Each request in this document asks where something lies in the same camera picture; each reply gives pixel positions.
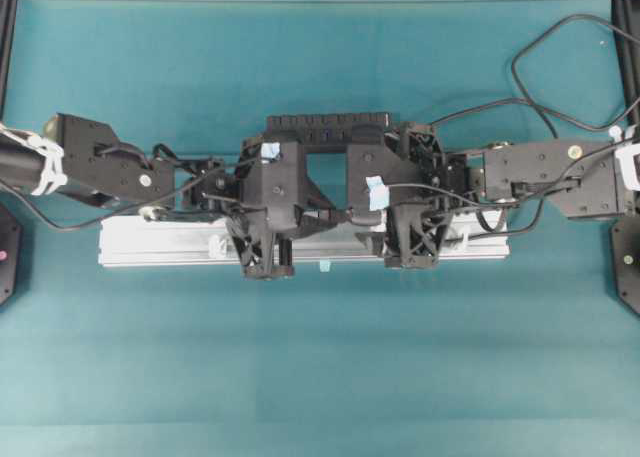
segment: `white tape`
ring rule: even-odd
[[[260,146],[262,163],[268,164],[280,155],[280,142],[265,142]]]
[[[635,134],[636,126],[627,127],[624,132],[624,140],[631,140]],[[640,144],[630,144],[616,150],[615,156],[620,163],[620,173],[624,186],[629,190],[640,191],[640,181],[636,171],[636,156],[640,155]]]
[[[382,210],[389,207],[389,187],[384,185],[382,177],[367,177],[369,186],[369,210]]]

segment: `screw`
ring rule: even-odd
[[[138,177],[138,182],[140,182],[140,185],[143,187],[149,187],[153,183],[151,177],[149,177],[147,174],[140,174],[140,177]]]
[[[582,147],[579,145],[572,145],[567,149],[567,155],[569,155],[569,158],[572,160],[579,159],[582,157]]]

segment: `black wire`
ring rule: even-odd
[[[132,205],[127,205],[125,207],[122,207],[120,209],[114,210],[113,212],[110,212],[108,214],[102,215],[100,217],[96,217],[95,219],[91,219],[91,220],[87,220],[85,222],[81,222],[79,224],[75,224],[75,225],[68,225],[68,226],[61,226],[59,224],[56,224],[54,221],[52,221],[49,217],[47,217],[46,215],[44,215],[42,213],[42,211],[40,209],[38,209],[38,207],[31,202],[24,194],[22,194],[21,192],[15,190],[13,187],[11,187],[11,185],[9,185],[7,182],[5,182],[4,180],[0,179],[0,188],[2,188],[3,190],[5,190],[6,192],[8,192],[9,194],[13,195],[15,198],[17,198],[20,202],[22,202],[22,204],[24,204],[36,217],[38,217],[45,225],[47,225],[47,227],[56,230],[58,232],[75,232],[77,230],[82,230],[82,229],[86,229],[88,227],[91,227],[93,225],[99,224],[100,222],[109,219],[111,217],[116,217],[118,215],[123,215],[126,214],[128,212],[131,212],[132,210],[137,210],[140,209],[141,207],[146,207],[146,206],[150,206],[150,205],[155,205],[158,203],[161,203],[167,199],[171,199],[173,197],[175,197],[176,195],[189,190],[190,188],[198,185],[200,182],[202,182],[204,179],[206,179],[207,177],[209,177],[209,175],[216,173],[222,169],[228,169],[228,168],[234,168],[234,167],[239,167],[242,165],[246,165],[246,164],[250,164],[251,162],[254,162],[256,160],[259,160],[260,157],[252,157],[250,159],[245,159],[245,160],[241,160],[239,162],[233,163],[233,164],[223,164],[220,165],[218,167],[216,167],[215,169],[211,169],[208,170],[206,172],[203,172],[201,175],[199,175],[198,177],[189,180],[188,182],[186,182],[185,184],[181,185],[180,187],[178,187],[175,190],[172,190],[171,192],[167,192],[163,195],[161,195],[160,197],[157,197],[155,199],[152,200],[148,200],[146,202],[142,202],[142,203],[138,203],[138,204],[132,204]]]
[[[549,115],[551,115],[553,117],[556,117],[556,118],[558,118],[560,120],[568,122],[568,123],[570,123],[572,125],[575,125],[576,127],[580,128],[580,129],[587,130],[589,132],[602,132],[604,130],[607,130],[609,127],[611,127],[613,125],[616,125],[617,123],[621,122],[623,119],[625,119],[633,111],[634,108],[636,108],[640,104],[640,96],[637,97],[631,103],[631,105],[629,105],[620,115],[615,117],[612,121],[610,121],[610,122],[608,122],[606,124],[600,125],[600,126],[591,125],[591,124],[587,124],[585,122],[582,122],[582,121],[576,119],[575,117],[572,117],[572,116],[567,115],[567,114],[563,114],[562,112],[558,112],[557,110],[554,110],[554,109],[551,109],[549,107],[545,107],[543,105],[540,105],[540,104],[536,103],[532,99],[531,94],[527,90],[524,82],[522,81],[522,79],[520,78],[520,75],[518,74],[517,64],[518,64],[518,62],[520,61],[520,59],[522,57],[524,57],[531,50],[533,50],[535,47],[537,47],[539,44],[541,44],[544,40],[546,40],[551,34],[553,34],[560,27],[568,24],[569,22],[573,22],[573,21],[576,21],[576,20],[590,20],[590,21],[596,22],[596,23],[598,23],[600,25],[603,25],[603,26],[607,27],[611,31],[621,35],[622,37],[624,37],[625,39],[631,41],[632,43],[640,45],[640,39],[634,37],[631,34],[628,34],[627,32],[625,32],[622,29],[616,27],[615,25],[609,23],[608,21],[606,21],[605,19],[603,19],[601,17],[598,17],[596,15],[590,15],[590,14],[573,14],[573,15],[570,15],[570,16],[565,17],[564,19],[558,21],[557,23],[555,23],[550,28],[548,28],[545,32],[542,33],[542,35],[540,35],[533,42],[531,42],[526,47],[521,49],[516,54],[516,56],[513,58],[512,62],[511,62],[511,73],[513,74],[513,78],[514,78],[514,80],[516,82],[516,85],[518,86],[518,88],[520,89],[522,94],[524,95],[524,97],[525,97],[524,99],[512,97],[512,98],[496,100],[496,101],[489,102],[489,103],[486,103],[486,104],[478,105],[478,106],[471,107],[471,108],[468,108],[468,109],[465,109],[465,110],[454,112],[454,113],[449,114],[449,115],[447,115],[445,117],[437,119],[437,120],[431,122],[431,125],[433,125],[433,126],[442,125],[442,124],[447,123],[447,122],[449,122],[451,120],[454,120],[454,119],[457,119],[457,118],[460,118],[460,117],[464,117],[464,116],[467,116],[467,115],[470,115],[470,114],[483,112],[485,110],[489,110],[489,109],[492,109],[494,107],[499,107],[499,106],[502,106],[502,105],[513,105],[513,104],[527,105],[529,107],[532,107],[538,113],[538,115],[540,115],[540,117],[545,122],[547,127],[549,127],[549,130],[551,130],[551,133],[552,133],[554,138],[558,138],[558,134],[557,134],[557,132],[555,130],[555,127],[549,121],[549,119],[546,117],[545,114],[549,114]]]
[[[531,232],[533,229],[537,227],[538,222],[540,222],[540,217],[542,216],[542,209],[544,208],[544,202],[545,202],[545,198],[543,197],[538,202],[538,208],[536,209],[536,213],[533,216],[533,219],[531,220],[529,225],[527,225],[526,227],[522,227],[520,229],[515,229],[515,230],[505,230],[503,232],[487,232],[486,234],[470,235],[468,240],[470,241],[481,240],[481,239],[488,239],[491,237],[513,237],[516,235],[522,235],[522,234]],[[449,239],[446,242],[447,244],[455,244],[458,242],[462,242],[463,240],[464,239],[462,238],[457,238],[457,239]]]
[[[596,22],[597,24],[600,24],[600,25],[602,25],[604,27],[607,27],[609,30],[617,33],[618,35],[621,35],[622,37],[624,37],[625,39],[631,41],[632,43],[634,43],[636,45],[640,45],[640,39],[634,37],[631,34],[628,34],[624,30],[616,27],[615,25],[611,24],[607,20],[605,20],[605,19],[603,19],[601,17],[598,17],[597,15],[573,14],[573,15],[569,15],[569,16],[565,17],[564,19],[561,19],[560,21],[556,22],[554,25],[552,25],[547,30],[545,30],[539,37],[534,39],[529,45],[524,47],[522,50],[520,50],[520,52],[518,52],[516,54],[516,56],[511,61],[511,74],[513,75],[513,78],[514,78],[514,80],[516,82],[516,85],[520,89],[520,92],[522,92],[522,95],[524,96],[525,100],[529,103],[529,105],[531,105],[535,109],[535,111],[540,116],[540,118],[544,121],[544,123],[547,125],[547,127],[549,127],[549,130],[551,131],[551,133],[552,133],[552,135],[553,135],[553,137],[555,139],[558,138],[558,133],[557,133],[555,127],[553,126],[551,121],[545,115],[544,109],[540,105],[538,105],[533,100],[533,98],[531,97],[531,94],[527,90],[526,86],[524,85],[524,82],[522,81],[522,79],[520,78],[520,75],[518,74],[517,64],[518,64],[518,62],[520,61],[520,59],[522,57],[527,55],[529,52],[531,52],[533,49],[535,49],[538,45],[540,45],[542,42],[544,42],[547,38],[549,38],[549,36],[551,36],[559,28],[563,27],[564,25],[566,25],[566,24],[568,24],[570,22],[574,22],[574,21],[577,21],[577,20],[588,20],[588,21],[591,21],[591,22]],[[638,104],[638,100],[636,100],[627,110],[630,112],[633,109],[633,107],[635,107],[635,105],[637,105],[637,104]]]
[[[588,132],[602,132],[602,131],[607,130],[612,125],[616,125],[620,121],[625,119],[633,111],[633,109],[638,106],[638,104],[640,104],[640,97],[638,97],[636,100],[634,100],[629,107],[627,107],[622,113],[620,113],[618,116],[616,116],[611,122],[608,122],[608,123],[606,123],[604,125],[600,125],[600,126],[591,125],[591,124],[587,124],[585,122],[581,122],[580,120],[576,119],[575,117],[571,117],[570,115],[563,114],[562,112],[559,112],[557,110],[551,109],[549,107],[545,107],[544,105],[538,105],[538,107],[540,109],[542,109],[543,112],[545,112],[545,113],[547,113],[549,115],[552,115],[553,117],[556,117],[557,119],[560,119],[560,120],[563,120],[565,122],[568,122],[568,123],[578,127],[579,129],[583,129],[583,130],[586,130]],[[458,112],[454,112],[452,114],[445,115],[444,117],[441,117],[438,120],[434,120],[433,122],[431,122],[430,125],[438,126],[438,125],[446,124],[447,122],[449,122],[451,120],[455,120],[455,119],[458,119],[460,117],[466,117],[467,115],[471,115],[471,114],[477,114],[479,112],[484,112],[485,110],[490,110],[490,109],[493,109],[494,107],[500,107],[500,106],[503,106],[503,105],[526,105],[528,107],[533,108],[533,106],[531,104],[529,104],[529,102],[527,102],[524,99],[521,99],[521,98],[518,98],[518,97],[510,97],[510,98],[507,98],[507,99],[494,100],[494,101],[488,102],[486,104],[477,105],[475,107],[469,107],[468,109],[460,110]]]
[[[176,168],[182,169],[192,175],[197,174],[196,170],[193,168],[193,164],[196,163],[196,161],[179,158],[168,145],[156,144],[153,146],[151,153],[155,159],[166,160]]]
[[[443,194],[443,195],[448,195],[449,197],[453,197],[455,199],[460,200],[461,202],[464,202],[466,204],[469,204],[471,206],[473,206],[474,208],[487,208],[487,209],[495,209],[495,208],[502,208],[502,207],[513,207],[515,204],[513,202],[496,202],[496,203],[483,203],[483,202],[476,202],[475,200],[471,200],[468,199],[466,197],[464,197],[463,195],[460,194],[456,194],[455,192],[451,192],[449,190],[446,189],[441,189],[440,187],[435,187],[433,185],[428,185],[428,184],[418,184],[418,183],[398,183],[398,184],[388,184],[387,185],[388,188],[393,189],[393,188],[402,188],[402,187],[415,187],[415,188],[419,188],[419,189],[426,189],[426,190],[430,190],[432,192],[438,192],[439,194]]]
[[[482,227],[482,229],[486,232],[497,232],[504,226],[504,223],[507,221],[507,209],[502,209],[495,227],[491,227],[491,225],[489,225],[489,222],[487,222],[487,219],[484,218],[484,214],[480,209],[476,210],[476,219],[478,219],[480,227]]]
[[[96,155],[103,156],[112,154],[114,152],[124,152],[126,154],[131,154],[137,157],[145,168],[151,169],[151,163],[149,162],[149,159],[147,159],[145,153],[135,145],[127,144],[126,142],[118,142],[117,144],[98,149],[96,150]]]

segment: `white cable wrap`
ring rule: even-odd
[[[26,135],[27,138],[17,135],[16,132]],[[44,157],[40,182],[33,189],[31,195],[51,194],[68,182],[69,179],[62,169],[64,149],[58,144],[29,130],[11,129],[2,122],[0,122],[0,133]]]

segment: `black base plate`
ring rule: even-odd
[[[618,297],[640,314],[640,216],[622,217],[611,227],[611,248]]]
[[[0,305],[13,294],[21,235],[22,226],[0,204]]]

